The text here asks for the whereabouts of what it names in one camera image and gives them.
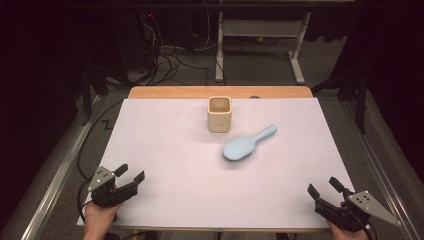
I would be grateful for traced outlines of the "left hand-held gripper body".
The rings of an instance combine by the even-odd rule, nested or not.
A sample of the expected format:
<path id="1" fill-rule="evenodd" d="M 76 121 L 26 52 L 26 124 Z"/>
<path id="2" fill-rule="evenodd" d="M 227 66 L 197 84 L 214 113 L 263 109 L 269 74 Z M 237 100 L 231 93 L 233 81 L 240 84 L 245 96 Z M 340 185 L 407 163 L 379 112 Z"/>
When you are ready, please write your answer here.
<path id="1" fill-rule="evenodd" d="M 114 171 L 99 166 L 88 187 L 93 203 L 101 208 L 116 206 L 138 194 L 139 184 L 134 180 L 124 186 L 117 187 L 115 184 L 117 177 L 114 175 Z"/>

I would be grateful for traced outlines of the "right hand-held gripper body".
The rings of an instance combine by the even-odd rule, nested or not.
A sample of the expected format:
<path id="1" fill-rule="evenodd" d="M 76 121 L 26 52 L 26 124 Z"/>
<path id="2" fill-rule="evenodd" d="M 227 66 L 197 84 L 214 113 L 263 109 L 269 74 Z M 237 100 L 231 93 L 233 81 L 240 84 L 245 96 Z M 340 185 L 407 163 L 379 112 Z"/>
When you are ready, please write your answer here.
<path id="1" fill-rule="evenodd" d="M 376 217 L 394 226 L 401 226 L 401 222 L 368 191 L 353 193 L 345 190 L 342 191 L 342 195 L 344 205 L 336 207 L 322 199 L 318 192 L 314 192 L 315 212 L 342 230 L 349 232 L 365 230 L 370 224 L 371 217 Z"/>

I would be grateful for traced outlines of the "light blue hairbrush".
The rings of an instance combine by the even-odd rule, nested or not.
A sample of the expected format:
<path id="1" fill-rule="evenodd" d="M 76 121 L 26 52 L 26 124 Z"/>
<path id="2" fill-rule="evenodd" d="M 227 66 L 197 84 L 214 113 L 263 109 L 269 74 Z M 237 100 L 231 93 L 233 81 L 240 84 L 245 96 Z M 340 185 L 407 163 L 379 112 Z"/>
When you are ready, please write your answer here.
<path id="1" fill-rule="evenodd" d="M 226 142 L 222 154 L 228 161 L 239 161 L 250 155 L 259 141 L 275 134 L 277 127 L 270 125 L 254 136 L 240 136 Z"/>

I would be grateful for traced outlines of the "beige square cup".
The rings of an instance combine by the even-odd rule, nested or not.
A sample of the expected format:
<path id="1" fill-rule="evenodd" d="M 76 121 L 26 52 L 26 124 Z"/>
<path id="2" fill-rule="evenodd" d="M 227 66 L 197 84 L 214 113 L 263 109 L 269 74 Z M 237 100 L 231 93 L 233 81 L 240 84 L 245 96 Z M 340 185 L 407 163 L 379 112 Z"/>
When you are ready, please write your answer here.
<path id="1" fill-rule="evenodd" d="M 212 96 L 208 99 L 208 130 L 214 133 L 227 133 L 231 129 L 232 100 L 228 96 Z"/>

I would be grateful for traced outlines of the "person's right hand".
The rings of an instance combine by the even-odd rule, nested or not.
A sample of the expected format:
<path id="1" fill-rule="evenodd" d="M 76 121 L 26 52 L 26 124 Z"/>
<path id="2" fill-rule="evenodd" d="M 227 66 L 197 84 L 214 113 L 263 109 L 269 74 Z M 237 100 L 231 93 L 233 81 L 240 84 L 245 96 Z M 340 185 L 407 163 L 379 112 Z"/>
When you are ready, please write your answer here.
<path id="1" fill-rule="evenodd" d="M 327 221 L 327 224 L 331 230 L 333 240 L 369 240 L 364 230 L 357 232 L 349 232 L 340 229 L 335 224 Z"/>

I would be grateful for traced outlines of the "person's left hand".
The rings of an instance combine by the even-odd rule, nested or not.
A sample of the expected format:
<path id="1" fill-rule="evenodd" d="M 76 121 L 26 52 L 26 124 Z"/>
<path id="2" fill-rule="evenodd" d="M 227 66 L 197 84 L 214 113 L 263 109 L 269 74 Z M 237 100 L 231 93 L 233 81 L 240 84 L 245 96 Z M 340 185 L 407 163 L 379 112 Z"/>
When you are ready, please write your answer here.
<path id="1" fill-rule="evenodd" d="M 122 204 L 110 208 L 101 208 L 94 203 L 85 207 L 85 233 L 100 236 L 105 234 L 112 225 L 113 219 Z"/>

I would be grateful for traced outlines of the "white table sheet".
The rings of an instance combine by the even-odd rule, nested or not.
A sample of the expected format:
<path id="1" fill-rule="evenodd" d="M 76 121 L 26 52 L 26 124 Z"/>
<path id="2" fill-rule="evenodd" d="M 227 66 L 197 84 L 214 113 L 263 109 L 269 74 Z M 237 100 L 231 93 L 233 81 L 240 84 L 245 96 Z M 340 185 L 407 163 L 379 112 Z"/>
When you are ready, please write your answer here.
<path id="1" fill-rule="evenodd" d="M 315 98 L 235 99 L 229 132 L 207 128 L 204 99 L 128 99 L 101 159 L 102 166 L 129 169 L 126 184 L 145 172 L 138 194 L 119 210 L 117 228 L 279 231 L 323 230 L 309 184 L 338 204 L 347 173 L 321 105 Z M 270 125 L 277 132 L 239 161 L 223 145 L 254 136 Z"/>

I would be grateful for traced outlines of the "black metal stand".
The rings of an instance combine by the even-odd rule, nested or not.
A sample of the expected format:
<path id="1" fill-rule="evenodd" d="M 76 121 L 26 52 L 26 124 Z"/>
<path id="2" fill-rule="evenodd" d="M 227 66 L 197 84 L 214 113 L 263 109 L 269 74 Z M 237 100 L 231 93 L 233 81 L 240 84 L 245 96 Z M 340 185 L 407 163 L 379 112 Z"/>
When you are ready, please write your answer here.
<path id="1" fill-rule="evenodd" d="M 338 76 L 314 86 L 311 91 L 316 94 L 324 89 L 338 88 L 337 98 L 339 101 L 356 100 L 355 122 L 362 134 L 365 129 L 365 110 L 367 92 L 367 68 L 358 64 Z"/>
<path id="2" fill-rule="evenodd" d="M 96 94 L 100 96 L 106 96 L 109 92 L 105 71 L 100 66 L 86 66 L 82 72 L 83 126 L 88 123 L 92 115 L 91 89 L 94 89 Z"/>

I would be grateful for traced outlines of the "aluminium floor rail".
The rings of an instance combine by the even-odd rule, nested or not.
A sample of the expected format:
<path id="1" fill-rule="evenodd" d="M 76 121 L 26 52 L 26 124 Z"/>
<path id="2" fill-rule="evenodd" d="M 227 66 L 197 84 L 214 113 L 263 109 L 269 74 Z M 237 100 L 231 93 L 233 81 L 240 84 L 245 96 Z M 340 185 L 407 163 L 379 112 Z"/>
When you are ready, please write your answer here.
<path id="1" fill-rule="evenodd" d="M 22 201 L 22 207 L 29 211 L 31 219 L 19 240 L 37 240 L 39 238 L 104 101 L 104 96 L 95 96 L 89 101 L 91 113 L 82 111 L 78 114 L 40 168 Z"/>
<path id="2" fill-rule="evenodd" d="M 424 183 L 406 159 L 379 109 L 374 103 L 366 108 L 366 133 L 362 133 L 353 105 L 341 102 L 341 106 L 365 151 L 373 179 L 389 209 L 401 221 L 403 238 L 424 240 Z"/>

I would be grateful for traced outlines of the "white metal stand frame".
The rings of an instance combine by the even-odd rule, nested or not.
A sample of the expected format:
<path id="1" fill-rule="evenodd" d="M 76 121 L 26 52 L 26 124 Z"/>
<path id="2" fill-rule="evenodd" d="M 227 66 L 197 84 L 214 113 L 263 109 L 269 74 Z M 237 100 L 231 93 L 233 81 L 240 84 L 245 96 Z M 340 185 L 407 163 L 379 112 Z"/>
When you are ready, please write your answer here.
<path id="1" fill-rule="evenodd" d="M 215 67 L 215 80 L 224 80 L 224 51 L 223 40 L 225 37 L 273 37 L 295 38 L 296 45 L 293 51 L 287 53 L 296 82 L 305 84 L 305 79 L 298 62 L 298 55 L 306 34 L 310 12 L 306 12 L 302 20 L 297 21 L 271 21 L 271 20 L 228 20 L 223 13 L 218 18 L 218 39 Z"/>

